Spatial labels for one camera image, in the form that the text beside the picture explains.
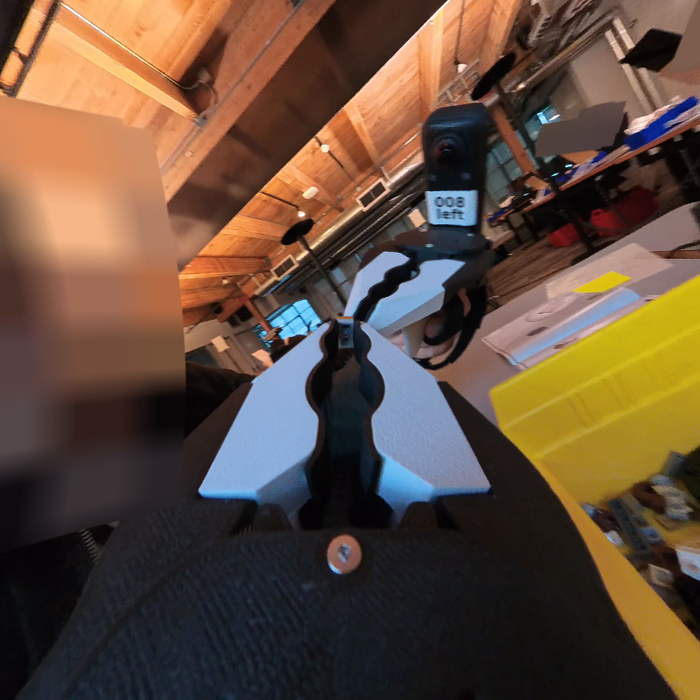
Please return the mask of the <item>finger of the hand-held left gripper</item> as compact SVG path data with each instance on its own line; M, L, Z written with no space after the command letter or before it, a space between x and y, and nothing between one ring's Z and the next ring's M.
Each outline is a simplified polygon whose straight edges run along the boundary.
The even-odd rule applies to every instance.
M442 308L446 283L464 267L461 260L423 262L415 277L401 283L395 292L376 304L366 323L384 337L390 337L427 318Z
M412 312L405 285L416 275L416 254L384 251L355 276L345 307L345 320L400 322Z

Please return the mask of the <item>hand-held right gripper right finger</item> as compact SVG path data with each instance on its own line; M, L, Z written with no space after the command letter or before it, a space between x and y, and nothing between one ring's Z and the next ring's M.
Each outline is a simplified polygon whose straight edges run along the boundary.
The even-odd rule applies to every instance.
M363 423L361 484L392 514L491 484L439 383L366 323L356 326Z

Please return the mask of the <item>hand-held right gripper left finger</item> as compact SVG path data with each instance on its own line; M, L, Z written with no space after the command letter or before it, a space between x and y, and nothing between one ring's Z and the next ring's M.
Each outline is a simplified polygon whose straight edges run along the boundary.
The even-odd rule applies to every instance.
M324 323L258 376L198 488L208 499L244 499L294 514L311 498L307 467L320 418L307 386L328 359Z

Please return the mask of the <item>large yellow plastic bin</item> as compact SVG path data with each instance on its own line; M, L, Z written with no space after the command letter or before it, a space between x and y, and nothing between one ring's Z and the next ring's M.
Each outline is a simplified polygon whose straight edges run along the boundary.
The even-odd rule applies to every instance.
M677 699L699 698L699 642L584 514L699 445L699 277L504 381L497 424L580 531L636 642Z

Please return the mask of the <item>person's left hand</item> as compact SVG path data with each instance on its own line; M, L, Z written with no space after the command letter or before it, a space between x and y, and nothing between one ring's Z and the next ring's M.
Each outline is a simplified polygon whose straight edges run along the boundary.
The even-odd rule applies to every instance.
M422 350L428 355L439 355L449 347L453 337L459 332L462 323L461 307L456 310L445 308L430 315L425 323Z

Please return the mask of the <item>person's dark jacket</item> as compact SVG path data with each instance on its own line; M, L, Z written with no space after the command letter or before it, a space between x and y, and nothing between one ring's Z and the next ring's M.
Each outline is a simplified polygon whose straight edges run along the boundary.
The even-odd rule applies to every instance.
M190 361L185 369L185 438L236 390L255 380L253 375Z

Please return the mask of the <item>arched window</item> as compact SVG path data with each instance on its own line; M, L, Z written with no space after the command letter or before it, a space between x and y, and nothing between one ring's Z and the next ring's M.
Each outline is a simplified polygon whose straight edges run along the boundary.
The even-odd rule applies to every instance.
M307 336L321 325L322 321L311 303L298 300L277 309L267 317L273 339L284 341L295 336Z

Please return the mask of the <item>black disc lamp on pole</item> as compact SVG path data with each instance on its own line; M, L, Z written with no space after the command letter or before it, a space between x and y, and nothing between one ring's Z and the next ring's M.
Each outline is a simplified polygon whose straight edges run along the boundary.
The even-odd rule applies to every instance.
M496 86L501 86L501 82L508 75L516 61L516 54L509 52L503 55L486 73L479 79L471 92L471 100L482 100Z

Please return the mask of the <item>long wooden work table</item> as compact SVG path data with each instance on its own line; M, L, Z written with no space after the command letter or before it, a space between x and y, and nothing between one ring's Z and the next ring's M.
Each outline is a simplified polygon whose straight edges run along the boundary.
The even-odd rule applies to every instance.
M569 188L573 188L575 186L578 186L581 184L584 180L587 180L591 177L596 176L600 172L603 172L615 165L621 164L623 162L626 162L628 160L631 160L633 158L636 158L642 154L650 153L654 150L658 151L661 147L662 144L665 144L669 141L678 141L678 139L684 135L687 132L699 132L699 128L697 130L683 130L683 129L678 129L672 134L669 134L668 136L665 136L663 138L660 138L651 144L646 145L643 148L640 148L636 151L631 151L626 145L622 146L621 148L618 148L616 151L610 153L607 155L605 158L599 158L596 160L596 158L592 159L589 162L583 163L582 165L576 166L574 168L573 175L570 176L568 179L564 180L562 184L560 185L561 191L565 191ZM539 206L542 206L544 204L547 204L548 202L552 201L555 197L555 194L548 188L545 188L544 190L541 190L544 192L543 195L538 195L535 199L532 199L528 202L527 209L523 212L529 212L533 211L534 209L537 209Z

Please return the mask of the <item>open instruction booklet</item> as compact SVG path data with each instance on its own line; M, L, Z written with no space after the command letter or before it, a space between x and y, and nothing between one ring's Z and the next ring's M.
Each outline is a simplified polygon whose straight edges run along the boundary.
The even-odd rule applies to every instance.
M526 370L643 308L656 296L641 295L630 288L630 283L670 267L669 259L638 244L629 244L548 283L545 302L485 336L482 341L517 369ZM604 293L573 293L578 286L607 272L630 276L631 281Z

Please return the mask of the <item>yellow paper sheet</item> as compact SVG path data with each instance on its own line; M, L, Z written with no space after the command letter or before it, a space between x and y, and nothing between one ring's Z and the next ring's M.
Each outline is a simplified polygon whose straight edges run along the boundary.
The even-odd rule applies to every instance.
M607 272L573 290L577 294L604 293L631 281L631 277L618 272Z

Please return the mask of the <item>black monitor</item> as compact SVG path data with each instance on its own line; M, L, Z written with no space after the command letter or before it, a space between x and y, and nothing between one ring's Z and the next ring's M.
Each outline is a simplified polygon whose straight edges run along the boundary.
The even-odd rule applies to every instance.
M682 39L676 32L650 29L618 63L659 73L672 62Z

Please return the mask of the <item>pile of dark toy bricks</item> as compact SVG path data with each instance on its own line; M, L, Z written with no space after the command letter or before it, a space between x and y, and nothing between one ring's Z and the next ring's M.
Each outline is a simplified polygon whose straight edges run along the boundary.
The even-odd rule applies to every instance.
M699 448L598 505L581 503L663 602L699 637Z

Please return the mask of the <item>silver ventilation duct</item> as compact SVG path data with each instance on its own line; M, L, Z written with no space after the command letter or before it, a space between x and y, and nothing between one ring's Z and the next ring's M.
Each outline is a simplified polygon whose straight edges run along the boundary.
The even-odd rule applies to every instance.
M310 243L310 250L323 269L329 272L358 252L381 231L406 217L424 196L424 164L414 158L398 171L397 177L389 184L388 192L377 204L367 211L355 209L343 215ZM270 278L253 295L261 298L272 293L297 291L303 285L320 278L320 272L308 253L298 255L296 262L297 266L282 279Z

